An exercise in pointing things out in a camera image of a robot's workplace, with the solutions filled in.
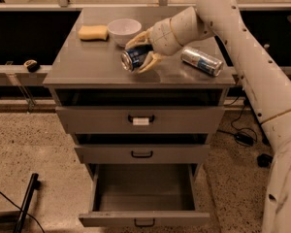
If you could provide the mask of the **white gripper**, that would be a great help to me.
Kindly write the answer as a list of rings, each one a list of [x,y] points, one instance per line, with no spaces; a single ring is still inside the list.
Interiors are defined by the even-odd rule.
[[[138,69],[139,73],[152,69],[163,59],[162,55],[170,56],[180,50],[181,45],[173,33],[169,18],[156,22],[150,29],[135,36],[125,45],[125,48],[130,50],[150,44],[155,52],[150,51],[147,54],[143,65]]]

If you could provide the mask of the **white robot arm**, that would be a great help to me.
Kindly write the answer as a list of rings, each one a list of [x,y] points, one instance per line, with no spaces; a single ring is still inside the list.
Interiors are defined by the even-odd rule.
[[[126,47],[153,47],[139,69],[145,72],[163,56],[211,36],[224,44],[274,151],[262,233],[291,233],[291,81],[246,28],[237,1],[196,0],[194,8],[156,22]]]

